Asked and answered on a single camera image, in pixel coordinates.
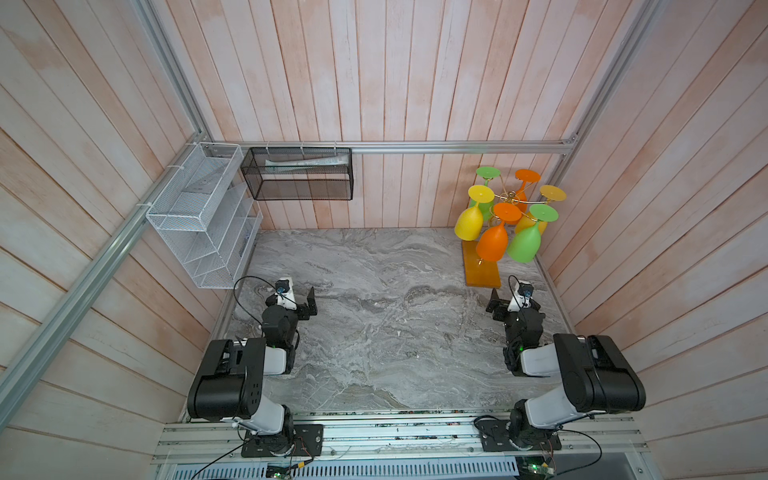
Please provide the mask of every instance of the marble tabletop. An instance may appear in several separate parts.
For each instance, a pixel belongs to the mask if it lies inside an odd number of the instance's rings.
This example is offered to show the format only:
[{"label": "marble tabletop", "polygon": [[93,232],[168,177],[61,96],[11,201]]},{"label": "marble tabletop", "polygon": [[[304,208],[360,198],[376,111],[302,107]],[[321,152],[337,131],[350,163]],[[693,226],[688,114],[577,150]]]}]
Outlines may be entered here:
[{"label": "marble tabletop", "polygon": [[[507,275],[535,287],[546,313],[543,343],[568,329],[535,263],[505,257]],[[462,243],[450,228],[265,230],[249,275],[292,276],[300,303],[315,287],[319,314],[299,324],[289,375],[265,377],[264,395],[295,412],[511,408],[560,381],[513,376],[504,326],[485,306],[490,289],[464,284]],[[240,302],[257,318],[270,288],[243,281]],[[240,307],[228,336],[259,336]]]}]

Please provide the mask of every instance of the wooden wall panel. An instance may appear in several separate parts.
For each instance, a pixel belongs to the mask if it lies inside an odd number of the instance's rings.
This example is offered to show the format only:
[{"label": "wooden wall panel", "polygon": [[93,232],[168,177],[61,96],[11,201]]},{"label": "wooden wall panel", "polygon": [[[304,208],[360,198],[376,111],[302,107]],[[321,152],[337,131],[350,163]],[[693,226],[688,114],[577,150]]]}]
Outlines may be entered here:
[{"label": "wooden wall panel", "polygon": [[544,235],[576,331],[609,335],[644,383],[665,478],[768,470],[766,27],[762,0],[668,4]]},{"label": "wooden wall panel", "polygon": [[[0,60],[5,370],[193,126],[130,3],[3,2]],[[143,476],[221,302],[148,231],[0,435],[0,476]]]},{"label": "wooden wall panel", "polygon": [[[154,2],[174,47],[184,50],[184,73],[193,86],[200,85],[198,102],[214,116],[207,121],[219,127],[212,135],[224,141],[570,137],[642,5],[641,0]],[[691,31],[712,2],[685,19]],[[249,6],[253,24],[246,18]],[[677,53],[671,49],[666,55],[673,61]],[[256,78],[268,78],[272,100],[266,82],[258,89],[248,85]],[[260,134],[247,133],[252,106]],[[242,108],[250,120],[237,114]],[[550,154],[366,155],[353,158],[351,202],[265,204],[275,228],[445,227],[466,208],[466,191],[481,164],[500,168],[510,184],[519,168],[534,168],[545,181],[554,170]]]}]

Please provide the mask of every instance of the aluminum rail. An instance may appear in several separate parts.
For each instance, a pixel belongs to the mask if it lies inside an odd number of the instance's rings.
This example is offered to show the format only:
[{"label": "aluminum rail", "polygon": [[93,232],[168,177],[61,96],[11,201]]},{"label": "aluminum rail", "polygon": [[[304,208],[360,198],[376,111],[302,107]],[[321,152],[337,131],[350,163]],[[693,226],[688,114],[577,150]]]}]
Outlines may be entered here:
[{"label": "aluminum rail", "polygon": [[[379,458],[441,458],[455,456],[540,455],[539,451],[483,452],[472,420],[480,415],[508,418],[509,411],[462,410],[441,412],[361,412],[357,414],[297,413],[296,424],[319,423],[323,432],[323,456],[317,460]],[[649,452],[631,414],[601,415],[568,424],[567,429],[594,437],[604,452]],[[597,453],[587,437],[559,432],[559,455]],[[242,443],[228,423],[194,421],[165,425],[151,463],[183,465],[208,463]],[[250,462],[239,452],[219,462]]]},{"label": "aluminum rail", "polygon": [[[177,155],[174,164],[180,164],[192,151],[195,142],[204,138],[196,134]],[[154,183],[150,192],[134,207],[110,241],[99,251],[85,271],[75,280],[69,291],[56,303],[27,341],[21,352],[0,377],[0,432],[22,406],[27,396],[51,365],[59,350],[67,342],[83,316],[107,286],[114,272],[131,252],[147,227],[147,211],[151,202],[168,183],[175,168],[167,168]]]},{"label": "aluminum rail", "polygon": [[254,141],[242,148],[350,148],[353,154],[560,154],[573,148],[567,141]]}]

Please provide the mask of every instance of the white wire basket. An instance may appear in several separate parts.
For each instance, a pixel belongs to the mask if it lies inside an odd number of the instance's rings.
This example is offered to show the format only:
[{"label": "white wire basket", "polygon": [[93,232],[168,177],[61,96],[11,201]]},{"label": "white wire basket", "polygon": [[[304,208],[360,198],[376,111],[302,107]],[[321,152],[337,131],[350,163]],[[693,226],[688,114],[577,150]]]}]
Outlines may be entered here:
[{"label": "white wire basket", "polygon": [[[234,287],[263,219],[261,209],[255,217],[249,217],[253,198],[245,182],[228,188],[242,159],[237,145],[196,147],[183,163],[184,169],[168,183],[173,187],[164,188],[158,197],[159,206],[155,208],[156,201],[147,214],[200,288]],[[213,172],[220,177],[212,176]],[[199,191],[203,187],[207,192]]]},{"label": "white wire basket", "polygon": [[157,196],[147,219],[158,230],[202,232],[243,163],[235,144],[198,144]]}]

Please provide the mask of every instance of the black mesh basket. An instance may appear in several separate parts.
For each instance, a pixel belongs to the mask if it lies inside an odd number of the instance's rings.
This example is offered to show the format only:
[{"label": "black mesh basket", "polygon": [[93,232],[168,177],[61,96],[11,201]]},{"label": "black mesh basket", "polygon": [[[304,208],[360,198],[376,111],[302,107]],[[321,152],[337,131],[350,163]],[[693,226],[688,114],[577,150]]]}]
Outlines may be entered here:
[{"label": "black mesh basket", "polygon": [[255,200],[352,200],[349,148],[252,147],[241,169]]}]

